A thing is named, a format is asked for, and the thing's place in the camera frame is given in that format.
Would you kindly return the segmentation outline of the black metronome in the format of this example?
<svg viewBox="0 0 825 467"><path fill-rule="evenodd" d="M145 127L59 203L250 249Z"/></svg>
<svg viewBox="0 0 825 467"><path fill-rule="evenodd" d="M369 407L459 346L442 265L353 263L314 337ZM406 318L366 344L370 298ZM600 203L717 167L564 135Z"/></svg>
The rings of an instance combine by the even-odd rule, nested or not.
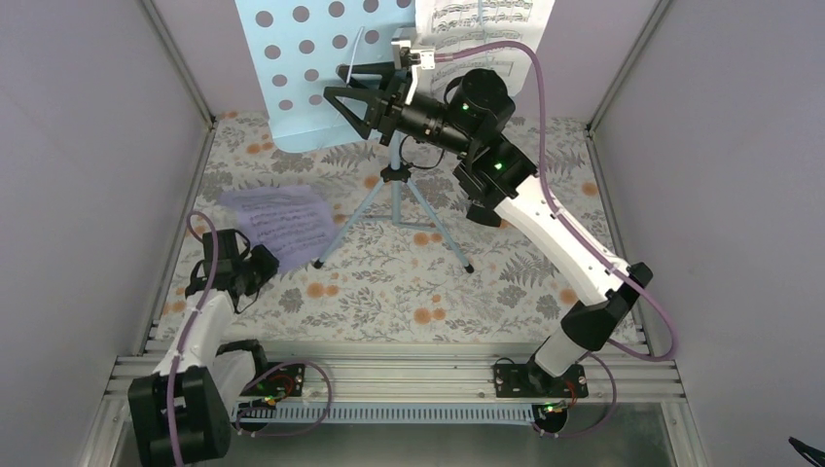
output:
<svg viewBox="0 0 825 467"><path fill-rule="evenodd" d="M500 228L502 224L502 218L493 209L476 203L469 205L466 218L485 227Z"/></svg>

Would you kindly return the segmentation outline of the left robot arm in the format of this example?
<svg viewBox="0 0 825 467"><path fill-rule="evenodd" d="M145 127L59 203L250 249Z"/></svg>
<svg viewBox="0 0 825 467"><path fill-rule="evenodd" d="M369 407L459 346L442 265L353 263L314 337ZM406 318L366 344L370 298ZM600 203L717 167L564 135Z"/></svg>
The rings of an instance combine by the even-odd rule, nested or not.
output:
<svg viewBox="0 0 825 467"><path fill-rule="evenodd" d="M240 298L256 298L279 262L235 229L205 235L202 248L172 345L127 391L144 466L185 466L225 456L236 399L242 391L256 394L269 385L271 369L261 344L222 338L239 313Z"/></svg>

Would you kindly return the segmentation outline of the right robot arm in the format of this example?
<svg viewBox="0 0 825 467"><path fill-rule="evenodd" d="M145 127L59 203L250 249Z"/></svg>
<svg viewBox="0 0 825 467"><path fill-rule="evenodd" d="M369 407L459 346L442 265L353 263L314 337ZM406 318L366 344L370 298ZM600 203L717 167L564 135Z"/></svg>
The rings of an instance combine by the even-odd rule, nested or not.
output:
<svg viewBox="0 0 825 467"><path fill-rule="evenodd" d="M541 169L503 134L515 103L494 71L476 68L455 79L447 102L413 91L413 72L391 62L341 65L336 73L344 86L323 95L360 136L376 131L387 145L402 133L456 154L453 174L483 211L474 220L512 224L573 287L577 302L531 355L526 372L534 393L555 393L571 366L609 341L652 271L613 254L545 194Z"/></svg>

